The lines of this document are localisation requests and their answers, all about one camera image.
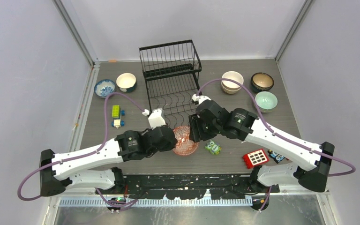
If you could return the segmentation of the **red patterned bowl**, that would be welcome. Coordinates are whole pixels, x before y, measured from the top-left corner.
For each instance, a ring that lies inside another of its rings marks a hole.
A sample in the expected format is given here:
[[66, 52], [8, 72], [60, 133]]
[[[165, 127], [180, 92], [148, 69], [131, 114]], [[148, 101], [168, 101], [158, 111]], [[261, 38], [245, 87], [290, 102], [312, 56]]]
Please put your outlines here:
[[198, 149], [199, 143], [190, 139], [190, 126], [176, 127], [173, 132], [177, 140], [175, 147], [172, 149], [175, 154], [180, 156], [188, 156], [193, 154]]

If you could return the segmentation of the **cream bowl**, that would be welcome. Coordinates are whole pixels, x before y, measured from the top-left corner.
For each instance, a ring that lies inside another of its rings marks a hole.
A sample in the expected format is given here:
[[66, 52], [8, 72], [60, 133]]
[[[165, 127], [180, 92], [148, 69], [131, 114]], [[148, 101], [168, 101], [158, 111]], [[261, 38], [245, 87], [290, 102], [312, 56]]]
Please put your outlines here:
[[230, 89], [227, 89], [224, 86], [222, 86], [221, 88], [222, 88], [223, 92], [226, 93], [226, 94], [236, 94], [239, 90], [241, 90], [241, 87], [239, 87], [236, 90], [230, 90]]
[[235, 83], [231, 82], [231, 81], [227, 81], [227, 80], [221, 81], [221, 86], [226, 88], [227, 90], [232, 90], [232, 91], [239, 90], [239, 89], [241, 89], [241, 87], [238, 85], [238, 83], [239, 84], [244, 83], [243, 76], [236, 71], [225, 72], [221, 78], [235, 81]]

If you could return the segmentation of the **mint green bowl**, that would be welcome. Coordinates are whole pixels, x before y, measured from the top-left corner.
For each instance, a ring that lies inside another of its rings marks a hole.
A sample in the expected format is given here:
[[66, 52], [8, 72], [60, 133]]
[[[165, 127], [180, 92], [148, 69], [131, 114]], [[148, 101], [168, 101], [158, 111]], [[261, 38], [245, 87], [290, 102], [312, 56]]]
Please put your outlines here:
[[262, 113], [269, 113], [273, 111], [278, 105], [277, 97], [268, 91], [261, 91], [255, 95], [255, 101], [258, 109]]

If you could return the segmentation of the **black wire dish rack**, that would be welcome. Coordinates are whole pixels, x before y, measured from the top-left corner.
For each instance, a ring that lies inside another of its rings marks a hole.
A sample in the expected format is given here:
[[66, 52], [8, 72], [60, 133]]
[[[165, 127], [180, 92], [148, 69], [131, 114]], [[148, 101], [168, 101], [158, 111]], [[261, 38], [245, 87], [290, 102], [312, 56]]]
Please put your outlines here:
[[202, 71], [193, 40], [140, 47], [139, 57], [150, 110], [161, 108], [171, 128], [188, 126]]

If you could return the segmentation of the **brown rimmed bowl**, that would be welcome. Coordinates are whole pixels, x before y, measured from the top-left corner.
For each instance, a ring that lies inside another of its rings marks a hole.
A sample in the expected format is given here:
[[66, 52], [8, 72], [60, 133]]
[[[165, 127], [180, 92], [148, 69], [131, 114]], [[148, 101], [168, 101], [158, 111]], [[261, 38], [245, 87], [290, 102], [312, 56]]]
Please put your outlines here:
[[274, 79], [267, 73], [253, 74], [250, 82], [254, 83], [254, 85], [261, 91], [269, 91], [275, 84]]

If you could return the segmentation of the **dark teal bowl white foot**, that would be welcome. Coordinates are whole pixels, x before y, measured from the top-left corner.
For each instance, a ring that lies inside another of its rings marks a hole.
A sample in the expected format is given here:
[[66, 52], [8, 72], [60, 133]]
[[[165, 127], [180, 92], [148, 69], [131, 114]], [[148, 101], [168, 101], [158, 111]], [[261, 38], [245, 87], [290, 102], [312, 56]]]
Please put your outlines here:
[[132, 73], [123, 73], [117, 77], [116, 84], [120, 91], [129, 93], [136, 89], [137, 79]]

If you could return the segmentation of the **blue white patterned bowl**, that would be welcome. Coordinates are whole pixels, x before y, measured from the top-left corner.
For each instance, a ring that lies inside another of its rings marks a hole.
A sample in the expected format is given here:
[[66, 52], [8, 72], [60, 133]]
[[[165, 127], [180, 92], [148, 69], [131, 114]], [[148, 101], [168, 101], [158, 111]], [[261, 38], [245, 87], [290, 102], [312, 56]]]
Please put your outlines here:
[[116, 84], [113, 80], [103, 79], [94, 86], [94, 94], [100, 98], [106, 98], [109, 94], [115, 92]]

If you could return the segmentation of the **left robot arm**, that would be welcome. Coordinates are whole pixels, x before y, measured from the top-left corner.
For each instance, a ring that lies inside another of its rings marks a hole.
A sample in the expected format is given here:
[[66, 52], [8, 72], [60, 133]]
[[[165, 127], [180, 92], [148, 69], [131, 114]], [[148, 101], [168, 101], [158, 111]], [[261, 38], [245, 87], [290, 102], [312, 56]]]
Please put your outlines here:
[[40, 154], [40, 195], [54, 196], [71, 188], [109, 189], [120, 194], [125, 188], [121, 169], [96, 171], [96, 167], [149, 158], [174, 149], [176, 144], [174, 131], [163, 125], [142, 132], [129, 130], [104, 145], [75, 152], [44, 150]]

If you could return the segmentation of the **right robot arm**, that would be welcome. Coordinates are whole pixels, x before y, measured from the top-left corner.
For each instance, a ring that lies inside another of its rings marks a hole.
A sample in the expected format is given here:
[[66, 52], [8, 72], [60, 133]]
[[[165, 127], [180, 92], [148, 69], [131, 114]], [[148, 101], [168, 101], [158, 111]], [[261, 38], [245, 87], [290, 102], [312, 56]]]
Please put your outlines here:
[[231, 112], [207, 99], [199, 101], [195, 114], [189, 116], [190, 140], [207, 141], [217, 135], [243, 143], [254, 143], [283, 155], [290, 163], [275, 166], [257, 165], [247, 180], [254, 192], [262, 192], [274, 185], [299, 184], [314, 191], [326, 190], [334, 145], [329, 142], [306, 142], [269, 124], [245, 109]]

